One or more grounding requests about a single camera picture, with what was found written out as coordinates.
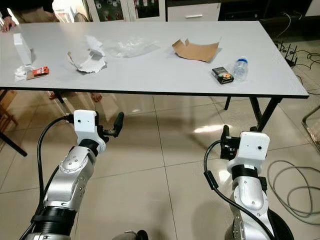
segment white drawer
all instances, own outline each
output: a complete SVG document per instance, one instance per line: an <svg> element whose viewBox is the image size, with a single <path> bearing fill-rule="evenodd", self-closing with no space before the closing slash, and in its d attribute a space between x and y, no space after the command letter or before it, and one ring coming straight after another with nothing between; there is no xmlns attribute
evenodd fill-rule
<svg viewBox="0 0 320 240"><path fill-rule="evenodd" d="M218 21L220 3L168 7L168 22Z"/></svg>

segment person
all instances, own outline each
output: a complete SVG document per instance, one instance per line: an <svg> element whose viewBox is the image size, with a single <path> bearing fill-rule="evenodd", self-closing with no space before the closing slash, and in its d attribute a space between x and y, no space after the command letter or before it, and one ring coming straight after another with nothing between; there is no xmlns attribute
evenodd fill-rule
<svg viewBox="0 0 320 240"><path fill-rule="evenodd" d="M5 33L16 26L8 8L19 24L59 22L52 7L53 2L54 0L0 0L0 13L4 21L1 31ZM53 92L49 94L50 99L55 97ZM92 92L91 98L97 103L102 99L102 95Z"/></svg>

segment tile floor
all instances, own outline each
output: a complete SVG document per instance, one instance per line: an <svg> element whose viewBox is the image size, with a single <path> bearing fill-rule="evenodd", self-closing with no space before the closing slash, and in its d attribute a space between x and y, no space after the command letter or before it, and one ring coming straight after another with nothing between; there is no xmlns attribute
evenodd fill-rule
<svg viewBox="0 0 320 240"><path fill-rule="evenodd" d="M315 50L320 41L298 44L302 49ZM294 71L303 77L309 91L320 92L319 64L312 70L297 66ZM224 111L225 97L103 94L103 100L93 104L86 93L70 93L66 105L71 110L96 109L105 126L112 126L116 113L125 113L120 136L110 139L106 152L97 159L72 239L112 239L126 230L144 229L152 240L223 240L233 216L229 206L210 191L202 160L210 143L220 138L224 124L230 126L233 136L255 124L250 101L244 97L231 100L229 110ZM265 108L268 99L259 102ZM320 95L284 99L279 104L264 129L271 142L263 176L276 160L320 169L320 155L301 125L303 116L319 104ZM11 125L6 134L28 156L20 156L8 145L1 146L1 240L18 239L29 225L38 201L37 141L44 126L62 115L58 105L41 91L19 91L9 110L19 125ZM316 114L310 124L319 118ZM67 123L59 123L48 132L42 147L45 181L75 144L73 127ZM212 152L208 166L217 176L220 190L229 196L232 179L219 153L219 148ZM306 174L312 185L320 187L318 175ZM301 177L290 171L277 187L285 195L300 184ZM305 192L300 193L294 194L292 204L308 209ZM270 190L268 197L270 208L287 222L296 240L320 238L320 227L293 218ZM314 192L314 198L319 210L319 192ZM313 220L320 222L320 217Z"/></svg>

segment black table leg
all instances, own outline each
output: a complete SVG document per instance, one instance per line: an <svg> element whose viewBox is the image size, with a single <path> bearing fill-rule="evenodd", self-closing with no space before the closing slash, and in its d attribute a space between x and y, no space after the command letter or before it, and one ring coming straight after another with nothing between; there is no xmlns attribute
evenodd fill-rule
<svg viewBox="0 0 320 240"><path fill-rule="evenodd" d="M278 103L280 103L282 98L271 98L268 106L264 110L264 113L261 114L259 102L256 97L250 97L250 102L252 105L252 109L255 115L255 118L257 120L257 126L253 126L250 128L251 131L257 131L262 132L262 130L265 128L269 118L271 117L272 113L274 112L276 106Z"/></svg>
<svg viewBox="0 0 320 240"><path fill-rule="evenodd" d="M226 102L225 102L225 105L224 105L224 110L228 110L230 100L231 100L231 97L228 96L228 97L226 98Z"/></svg>
<svg viewBox="0 0 320 240"><path fill-rule="evenodd" d="M60 94L59 91L53 91L53 93L54 93L54 95L56 96L56 98L59 100L59 102L60 102L61 104L64 104L64 103L65 103L65 101L62 99L62 96L61 96L61 94Z"/></svg>
<svg viewBox="0 0 320 240"><path fill-rule="evenodd" d="M10 147L12 147L14 150L16 150L22 156L25 157L28 155L25 151L23 151L17 144L15 144L13 141L11 141L11 139L8 138L6 135L4 135L2 132L0 132L0 139L2 139L5 143L7 143Z"/></svg>

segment crumpled white paper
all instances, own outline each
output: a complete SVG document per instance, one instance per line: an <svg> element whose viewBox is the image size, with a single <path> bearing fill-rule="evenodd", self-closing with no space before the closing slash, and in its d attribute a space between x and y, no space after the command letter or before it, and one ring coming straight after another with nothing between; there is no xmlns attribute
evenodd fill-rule
<svg viewBox="0 0 320 240"><path fill-rule="evenodd" d="M106 55L101 49L103 44L99 42L94 36L85 37L90 50L88 58L83 63L78 63L72 59L70 51L68 51L67 55L71 61L70 63L79 71L85 73L97 73L106 65L106 62L104 60L104 57Z"/></svg>
<svg viewBox="0 0 320 240"><path fill-rule="evenodd" d="M19 82L19 81L26 80L28 72L30 72L34 69L35 69L35 67L30 66L30 65L29 66L22 65L22 66L18 67L14 71L14 81Z"/></svg>

